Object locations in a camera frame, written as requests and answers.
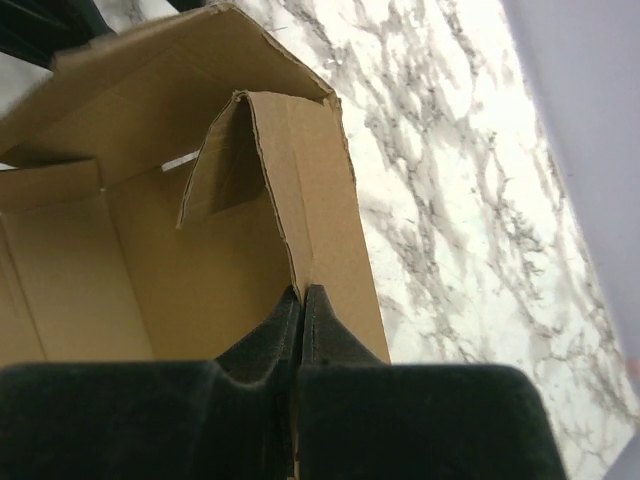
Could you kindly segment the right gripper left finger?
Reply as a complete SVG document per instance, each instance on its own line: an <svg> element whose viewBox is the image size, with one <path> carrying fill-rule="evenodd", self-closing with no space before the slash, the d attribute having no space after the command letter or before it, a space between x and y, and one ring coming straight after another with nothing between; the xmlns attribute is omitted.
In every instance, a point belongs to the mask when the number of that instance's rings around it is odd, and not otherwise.
<svg viewBox="0 0 640 480"><path fill-rule="evenodd" d="M216 361L240 384L288 397L300 364L301 334L302 306L287 287L266 319Z"/></svg>

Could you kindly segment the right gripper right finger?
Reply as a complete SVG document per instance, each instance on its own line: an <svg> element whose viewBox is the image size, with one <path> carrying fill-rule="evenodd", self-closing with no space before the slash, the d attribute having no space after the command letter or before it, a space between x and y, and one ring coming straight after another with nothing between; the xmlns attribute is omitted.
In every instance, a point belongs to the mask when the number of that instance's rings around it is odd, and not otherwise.
<svg viewBox="0 0 640 480"><path fill-rule="evenodd" d="M338 318L322 285L308 289L303 327L299 380L349 379L383 367Z"/></svg>

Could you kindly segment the brown cardboard box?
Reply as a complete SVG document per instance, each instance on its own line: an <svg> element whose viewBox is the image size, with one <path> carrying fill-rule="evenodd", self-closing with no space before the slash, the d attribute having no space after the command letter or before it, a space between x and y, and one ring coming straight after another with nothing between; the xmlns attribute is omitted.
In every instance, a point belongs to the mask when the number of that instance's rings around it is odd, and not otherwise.
<svg viewBox="0 0 640 480"><path fill-rule="evenodd" d="M388 359L339 100L239 8L60 56L1 160L3 364L214 358L313 284Z"/></svg>

